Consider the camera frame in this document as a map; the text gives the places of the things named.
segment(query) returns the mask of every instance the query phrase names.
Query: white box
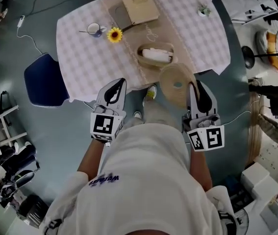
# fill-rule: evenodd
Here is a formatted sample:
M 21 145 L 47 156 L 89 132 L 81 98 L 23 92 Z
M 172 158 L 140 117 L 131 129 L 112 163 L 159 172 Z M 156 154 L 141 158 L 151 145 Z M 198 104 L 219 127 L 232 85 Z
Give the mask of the white box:
M 95 139 L 113 141 L 123 125 L 123 116 L 91 113 L 90 132 Z
M 278 218 L 268 206 L 263 209 L 260 215 L 272 233 L 278 229 Z
M 253 210 L 260 213 L 265 206 L 278 194 L 278 183 L 270 176 L 252 189 L 252 197 L 256 200 Z
M 266 170 L 259 163 L 254 163 L 241 173 L 240 182 L 248 192 L 251 192 L 255 186 L 269 176 L 270 172 L 268 170 Z

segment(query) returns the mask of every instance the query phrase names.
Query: power strip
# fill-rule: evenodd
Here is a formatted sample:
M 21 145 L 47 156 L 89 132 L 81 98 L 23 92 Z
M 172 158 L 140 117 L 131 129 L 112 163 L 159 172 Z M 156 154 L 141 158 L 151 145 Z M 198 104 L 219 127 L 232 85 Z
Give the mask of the power strip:
M 19 20 L 18 25 L 17 25 L 18 28 L 20 28 L 22 26 L 22 23 L 23 23 L 24 19 L 25 19 L 25 16 L 20 16 L 20 20 Z

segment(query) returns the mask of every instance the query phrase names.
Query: blue mug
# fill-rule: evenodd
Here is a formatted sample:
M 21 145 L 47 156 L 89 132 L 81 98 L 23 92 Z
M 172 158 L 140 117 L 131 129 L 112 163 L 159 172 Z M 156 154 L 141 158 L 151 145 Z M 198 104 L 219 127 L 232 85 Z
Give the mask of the blue mug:
M 93 37 L 100 37 L 104 31 L 107 30 L 107 27 L 100 26 L 98 23 L 91 23 L 86 31 Z

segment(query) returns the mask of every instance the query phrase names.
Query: box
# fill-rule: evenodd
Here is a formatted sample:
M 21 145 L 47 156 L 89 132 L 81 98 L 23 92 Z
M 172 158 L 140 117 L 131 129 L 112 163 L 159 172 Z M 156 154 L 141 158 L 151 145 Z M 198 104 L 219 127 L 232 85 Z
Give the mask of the box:
M 95 139 L 111 142 L 117 137 L 123 125 L 123 116 L 91 113 L 90 132 Z
M 253 210 L 260 213 L 277 194 L 278 183 L 272 177 L 266 177 L 252 189 L 252 197 L 256 200 Z
M 259 163 L 254 163 L 241 173 L 240 182 L 251 193 L 252 189 L 270 176 L 270 172 Z

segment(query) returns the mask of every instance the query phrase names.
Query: white cloth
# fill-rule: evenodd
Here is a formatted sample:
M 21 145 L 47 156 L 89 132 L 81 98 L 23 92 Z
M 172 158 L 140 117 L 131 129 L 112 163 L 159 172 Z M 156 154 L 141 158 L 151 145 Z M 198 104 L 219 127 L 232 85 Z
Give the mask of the white cloth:
M 183 136 L 158 123 L 120 132 L 94 180 L 77 172 L 52 203 L 45 225 L 57 218 L 63 219 L 59 235 L 223 233 L 216 208 L 189 174 Z

